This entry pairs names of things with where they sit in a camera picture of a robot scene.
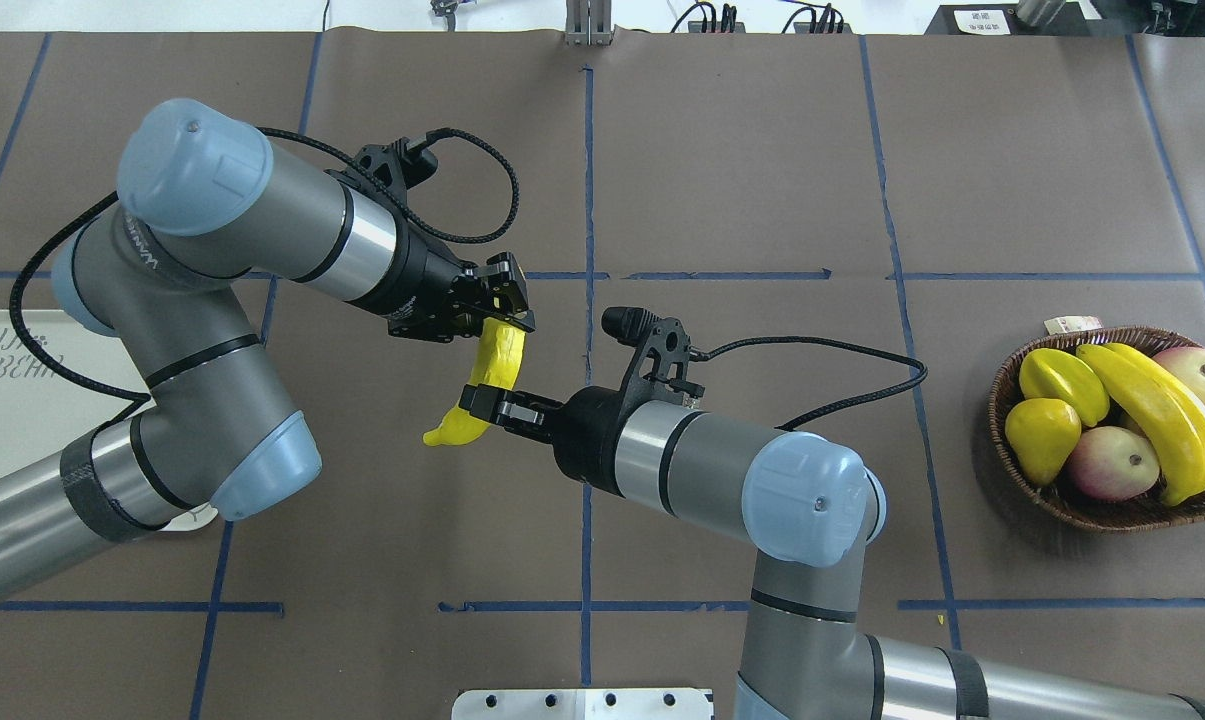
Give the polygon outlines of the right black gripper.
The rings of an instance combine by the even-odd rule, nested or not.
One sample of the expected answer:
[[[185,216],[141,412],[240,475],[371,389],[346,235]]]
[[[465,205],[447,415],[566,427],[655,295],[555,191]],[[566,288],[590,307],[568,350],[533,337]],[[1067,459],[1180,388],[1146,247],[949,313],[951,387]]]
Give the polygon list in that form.
[[[518,389],[465,384],[459,406],[507,433],[551,443],[553,460],[565,477],[601,491],[619,489],[615,459],[625,415],[617,389],[584,386],[562,405]]]

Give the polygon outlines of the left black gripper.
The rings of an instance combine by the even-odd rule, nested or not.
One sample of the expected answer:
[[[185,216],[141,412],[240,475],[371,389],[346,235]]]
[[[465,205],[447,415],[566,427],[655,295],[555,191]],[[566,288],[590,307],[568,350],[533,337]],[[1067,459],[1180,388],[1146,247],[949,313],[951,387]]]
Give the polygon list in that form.
[[[416,231],[406,234],[374,288],[374,314],[388,321],[393,336],[428,342],[482,337],[488,320],[535,332],[527,275],[511,252],[477,266]]]

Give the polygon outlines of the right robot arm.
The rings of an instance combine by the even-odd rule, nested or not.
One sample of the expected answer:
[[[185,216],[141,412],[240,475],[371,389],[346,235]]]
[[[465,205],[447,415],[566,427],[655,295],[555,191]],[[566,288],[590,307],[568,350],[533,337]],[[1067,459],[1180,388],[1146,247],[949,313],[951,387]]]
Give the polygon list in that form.
[[[753,545],[737,719],[1205,719],[1205,700],[1038,673],[862,632],[884,488],[815,433],[706,413],[684,380],[568,401],[469,384],[460,409],[553,448],[562,474]]]

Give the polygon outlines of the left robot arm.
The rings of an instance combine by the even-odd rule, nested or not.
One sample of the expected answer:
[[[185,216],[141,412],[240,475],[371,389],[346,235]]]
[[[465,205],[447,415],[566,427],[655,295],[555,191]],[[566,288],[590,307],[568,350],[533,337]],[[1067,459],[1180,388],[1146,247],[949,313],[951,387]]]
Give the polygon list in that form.
[[[233,291],[277,275],[380,315],[390,336],[447,343],[530,334],[527,278],[510,252],[457,258],[407,203],[436,173],[433,143],[460,129],[368,144],[358,155],[253,126],[196,100],[149,110],[116,190],[36,252],[8,297],[27,350],[23,290],[49,250],[61,309],[125,346],[145,393],[133,409],[0,478],[0,602],[206,504],[237,521],[296,495],[322,459],[302,411]]]

